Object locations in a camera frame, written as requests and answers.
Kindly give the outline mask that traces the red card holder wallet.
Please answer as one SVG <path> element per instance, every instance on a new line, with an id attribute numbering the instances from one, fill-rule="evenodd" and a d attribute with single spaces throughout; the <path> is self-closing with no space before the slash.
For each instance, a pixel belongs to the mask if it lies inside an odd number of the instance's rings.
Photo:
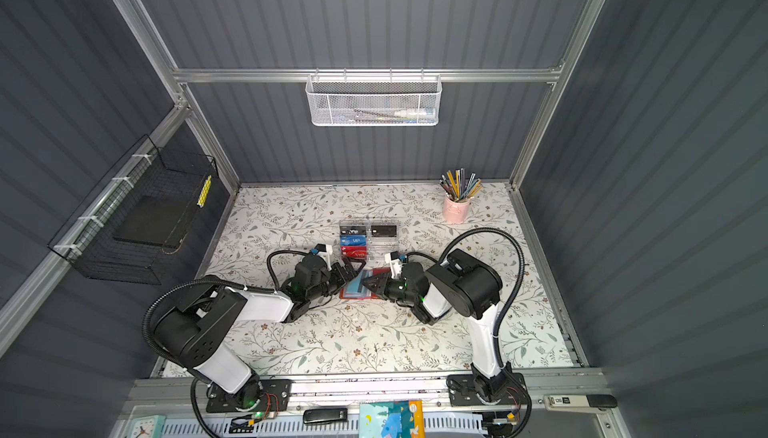
<path id="1" fill-rule="evenodd" d="M 374 275 L 389 273 L 389 268 L 365 268 L 360 274 L 347 283 L 340 291 L 339 298 L 342 300 L 368 300 L 378 299 L 378 296 L 366 287 L 362 281 Z"/>

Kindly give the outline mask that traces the clear plastic organizer box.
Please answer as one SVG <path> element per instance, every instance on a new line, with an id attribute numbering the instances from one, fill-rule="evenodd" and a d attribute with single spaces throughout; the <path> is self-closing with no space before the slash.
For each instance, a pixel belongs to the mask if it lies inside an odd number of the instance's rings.
<path id="1" fill-rule="evenodd" d="M 399 250 L 401 225 L 386 219 L 349 219 L 339 224 L 341 254 L 369 263 L 385 263 Z"/>

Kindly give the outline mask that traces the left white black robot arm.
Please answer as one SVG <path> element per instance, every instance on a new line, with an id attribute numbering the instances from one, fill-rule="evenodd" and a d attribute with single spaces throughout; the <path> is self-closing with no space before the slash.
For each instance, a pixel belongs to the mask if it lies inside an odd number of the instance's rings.
<path id="1" fill-rule="evenodd" d="M 320 297 L 332 297 L 358 277 L 366 261 L 332 263 L 315 247 L 301 252 L 294 276 L 274 288 L 249 287 L 214 275 L 178 285 L 146 311 L 142 335 L 160 357 L 235 395 L 255 387 L 258 374 L 225 344 L 239 322 L 292 323 Z"/>

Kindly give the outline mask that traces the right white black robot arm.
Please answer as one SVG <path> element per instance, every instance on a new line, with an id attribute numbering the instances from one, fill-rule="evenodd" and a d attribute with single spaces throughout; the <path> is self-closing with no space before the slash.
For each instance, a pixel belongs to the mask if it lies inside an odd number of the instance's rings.
<path id="1" fill-rule="evenodd" d="M 433 325 L 451 311 L 464 317 L 475 393 L 488 403 L 500 399 L 510 368 L 496 352 L 502 280 L 492 267 L 462 250 L 429 267 L 392 254 L 389 271 L 363 278 L 361 284 L 378 298 L 407 308 L 423 324 Z"/>

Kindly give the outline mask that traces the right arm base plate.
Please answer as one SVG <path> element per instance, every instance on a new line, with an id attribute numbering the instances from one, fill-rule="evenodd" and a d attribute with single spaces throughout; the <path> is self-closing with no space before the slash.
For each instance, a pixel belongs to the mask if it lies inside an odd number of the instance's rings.
<path id="1" fill-rule="evenodd" d="M 523 375 L 502 371 L 491 379 L 483 375 L 452 374 L 446 378 L 452 406 L 508 406 L 519 408 L 529 403 Z"/>

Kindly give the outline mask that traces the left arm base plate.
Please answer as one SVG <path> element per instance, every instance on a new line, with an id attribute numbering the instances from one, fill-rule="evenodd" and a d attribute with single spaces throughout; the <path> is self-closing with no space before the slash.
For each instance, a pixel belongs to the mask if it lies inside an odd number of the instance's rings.
<path id="1" fill-rule="evenodd" d="M 251 378 L 239 391 L 228 393 L 219 385 L 206 390 L 205 411 L 215 413 L 277 413 L 287 409 L 293 381 Z"/>

